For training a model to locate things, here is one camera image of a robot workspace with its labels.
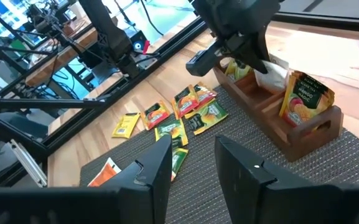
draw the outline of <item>metal frame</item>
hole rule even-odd
[[[307,13],[294,14],[279,12],[273,17],[273,21],[359,31],[359,19],[316,16]],[[144,80],[159,66],[175,55],[180,49],[185,47],[189,42],[200,35],[206,28],[207,26],[204,21],[201,20],[201,18],[197,18],[193,21],[193,23],[189,24],[186,28],[156,50],[156,52],[161,55],[161,58],[159,58],[156,63],[151,65],[147,70],[143,71],[139,76],[132,79],[130,82],[125,78],[122,78],[113,86],[105,90],[101,96],[109,94],[110,97],[106,99],[106,104],[104,106],[97,109],[84,109],[79,111],[64,125],[59,127],[54,133],[42,141],[42,145],[45,146],[47,150],[43,152],[43,156],[34,157],[36,163],[42,162],[43,165],[46,166],[45,163],[47,162],[49,155],[53,154],[56,150],[63,146],[67,141],[74,137],[74,135],[80,132],[128,91],[134,88],[139,82]],[[25,175],[25,169],[17,162],[9,169],[0,173],[0,186],[12,186]]]

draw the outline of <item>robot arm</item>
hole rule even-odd
[[[222,58],[233,57],[265,74],[269,60],[265,33],[283,0],[195,0],[192,5],[207,23],[215,42],[199,51],[186,69],[204,76]]]

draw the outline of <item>wooden box compartment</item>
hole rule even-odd
[[[343,114],[338,106],[331,106],[323,113],[293,128],[279,116],[285,91],[272,94],[260,88],[254,73],[233,83],[224,74],[223,67],[217,65],[213,71],[222,87],[290,162],[327,144],[341,133]]]

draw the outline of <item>gray woven placemat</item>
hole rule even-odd
[[[216,134],[224,134],[265,159],[311,181],[359,183],[359,139],[349,131],[344,130],[340,138],[297,162],[288,163],[228,93],[222,87],[215,90],[219,104],[229,116],[199,136],[193,135],[184,120],[189,138],[189,155],[171,185],[166,223],[230,223],[215,167],[213,150]],[[80,185],[86,186],[108,157],[124,169],[154,142],[153,131],[137,134],[82,167]]]

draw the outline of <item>green tea packet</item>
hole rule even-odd
[[[189,123],[194,135],[203,133],[228,116],[228,113],[213,99],[198,111],[188,114]]]
[[[170,134],[172,136],[173,149],[184,147],[189,143],[182,119],[160,124],[154,129],[154,132],[156,134],[156,141],[163,137],[163,135]]]
[[[185,160],[185,157],[189,150],[177,148],[174,149],[172,153],[172,175],[171,175],[171,182],[174,181],[175,177],[178,175],[178,171],[180,166]]]

